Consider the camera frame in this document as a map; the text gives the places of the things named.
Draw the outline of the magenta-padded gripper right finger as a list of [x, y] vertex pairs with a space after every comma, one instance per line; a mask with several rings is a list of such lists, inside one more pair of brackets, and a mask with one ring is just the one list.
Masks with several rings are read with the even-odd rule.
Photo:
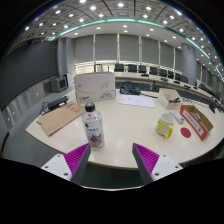
[[159, 155], [137, 143], [134, 143], [132, 146], [132, 154], [138, 165], [139, 173], [144, 185], [182, 169], [182, 167], [168, 155]]

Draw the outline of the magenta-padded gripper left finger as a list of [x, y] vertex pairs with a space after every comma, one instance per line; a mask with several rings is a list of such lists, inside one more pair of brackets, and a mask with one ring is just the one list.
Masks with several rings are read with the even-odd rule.
[[56, 154], [42, 166], [42, 169], [79, 185], [90, 153], [91, 147], [87, 143], [65, 155]]

